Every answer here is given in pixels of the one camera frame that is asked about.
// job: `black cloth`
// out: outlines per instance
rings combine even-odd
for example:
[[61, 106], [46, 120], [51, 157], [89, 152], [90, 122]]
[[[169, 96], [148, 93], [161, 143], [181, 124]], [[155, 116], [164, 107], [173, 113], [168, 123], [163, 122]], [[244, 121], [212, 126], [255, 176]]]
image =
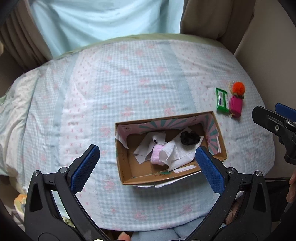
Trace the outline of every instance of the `black cloth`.
[[188, 131], [182, 132], [180, 138], [181, 143], [186, 146], [195, 145], [200, 141], [200, 136], [195, 131], [191, 131], [190, 133]]

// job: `screw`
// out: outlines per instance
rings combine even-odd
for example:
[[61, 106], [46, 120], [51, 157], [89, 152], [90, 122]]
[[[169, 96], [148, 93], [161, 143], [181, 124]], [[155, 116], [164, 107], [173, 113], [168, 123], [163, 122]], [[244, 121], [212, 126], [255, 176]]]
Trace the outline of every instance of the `screw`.
[[262, 172], [260, 172], [260, 171], [256, 171], [256, 175], [257, 175], [258, 177], [261, 177], [261, 176], [262, 176]]
[[33, 172], [34, 176], [38, 176], [39, 174], [40, 174], [40, 171], [38, 171], [38, 170]]
[[235, 173], [235, 169], [233, 167], [229, 167], [227, 168], [227, 171], [231, 174], [234, 174]]
[[59, 170], [59, 172], [60, 172], [60, 173], [65, 173], [67, 170], [68, 170], [68, 168], [66, 168], [66, 167], [61, 167], [60, 170]]

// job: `blue gripper pad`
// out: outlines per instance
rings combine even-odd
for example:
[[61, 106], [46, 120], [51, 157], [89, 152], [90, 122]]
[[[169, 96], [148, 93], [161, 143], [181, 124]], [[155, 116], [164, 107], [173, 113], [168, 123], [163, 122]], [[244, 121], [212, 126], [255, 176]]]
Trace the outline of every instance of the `blue gripper pad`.
[[71, 191], [74, 194], [82, 191], [86, 181], [100, 159], [100, 149], [96, 145], [93, 146], [94, 147], [89, 151], [87, 156], [82, 160], [81, 164], [71, 176]]
[[292, 109], [291, 107], [283, 105], [281, 103], [277, 103], [275, 111], [288, 120], [296, 122], [296, 110]]
[[198, 147], [195, 152], [195, 159], [200, 166], [207, 181], [211, 185], [215, 193], [222, 194], [225, 190], [225, 182], [223, 175], [218, 171], [215, 164], [212, 162], [209, 155], [203, 150], [204, 147]]

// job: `green snack packet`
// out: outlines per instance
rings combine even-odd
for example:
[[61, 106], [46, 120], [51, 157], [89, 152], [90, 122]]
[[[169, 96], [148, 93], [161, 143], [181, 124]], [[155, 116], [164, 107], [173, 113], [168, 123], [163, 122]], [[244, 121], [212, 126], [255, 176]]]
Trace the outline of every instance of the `green snack packet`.
[[228, 94], [225, 90], [216, 88], [217, 96], [217, 110], [225, 113], [229, 113], [228, 109]]

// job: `white cloth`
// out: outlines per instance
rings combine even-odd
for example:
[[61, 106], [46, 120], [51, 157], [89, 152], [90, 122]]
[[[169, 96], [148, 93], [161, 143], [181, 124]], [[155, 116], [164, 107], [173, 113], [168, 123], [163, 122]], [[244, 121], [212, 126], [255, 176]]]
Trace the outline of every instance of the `white cloth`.
[[200, 137], [200, 141], [195, 145], [183, 145], [180, 136], [181, 133], [185, 131], [190, 133], [191, 129], [185, 128], [182, 130], [179, 135], [168, 142], [159, 152], [160, 161], [169, 166], [169, 171], [190, 163], [195, 157], [196, 148], [202, 143], [203, 136]]
[[165, 133], [164, 132], [148, 132], [140, 145], [134, 151], [134, 156], [139, 164], [150, 160], [151, 153], [155, 144], [165, 145]]

